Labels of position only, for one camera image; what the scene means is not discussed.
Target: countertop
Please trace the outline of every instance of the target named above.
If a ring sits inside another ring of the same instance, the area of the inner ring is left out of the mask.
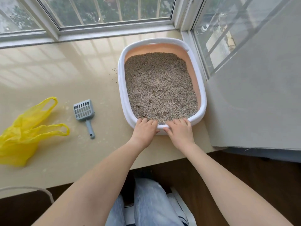
[[[177,31],[101,38],[0,50],[0,132],[18,115],[54,96],[58,105],[43,124],[65,123],[67,137],[42,141],[25,167],[0,165],[0,187],[48,188],[75,182],[85,172],[125,144],[133,129],[125,120],[117,81],[117,62],[123,48],[153,37],[181,38]],[[73,114],[73,104],[91,99],[95,110],[91,140],[85,122]],[[213,151],[204,121],[193,127],[195,142]],[[168,136],[155,136],[132,169],[183,158]],[[29,190],[0,193],[0,198]]]

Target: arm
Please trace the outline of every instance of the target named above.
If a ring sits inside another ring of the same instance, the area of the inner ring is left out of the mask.
[[[164,128],[173,144],[192,163],[230,226],[292,225],[259,194],[203,152],[187,119],[168,121]]]
[[[131,139],[70,186],[33,225],[105,225],[131,166],[158,132],[157,125],[138,119]]]

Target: leg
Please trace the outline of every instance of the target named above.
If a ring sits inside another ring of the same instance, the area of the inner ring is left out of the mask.
[[[119,194],[116,199],[105,226],[126,226],[126,221],[124,219],[124,203],[121,194]]]
[[[136,226],[183,226],[159,183],[147,178],[136,178],[135,181]]]

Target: yellow plastic bag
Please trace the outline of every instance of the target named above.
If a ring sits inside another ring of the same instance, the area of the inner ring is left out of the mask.
[[[54,104],[43,110],[45,105],[54,100]],[[28,109],[13,122],[0,136],[0,164],[13,166],[25,166],[26,161],[33,156],[38,148],[40,140],[51,136],[68,136],[70,130],[65,124],[37,125],[45,120],[51,110],[58,104],[55,97],[50,97]],[[67,129],[66,133],[60,131],[62,127]]]

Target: litter scoop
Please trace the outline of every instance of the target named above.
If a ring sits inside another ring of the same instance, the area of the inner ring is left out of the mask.
[[[85,121],[91,139],[95,138],[95,134],[91,125],[91,119],[95,116],[95,112],[90,99],[76,103],[73,105],[75,118],[79,121]]]

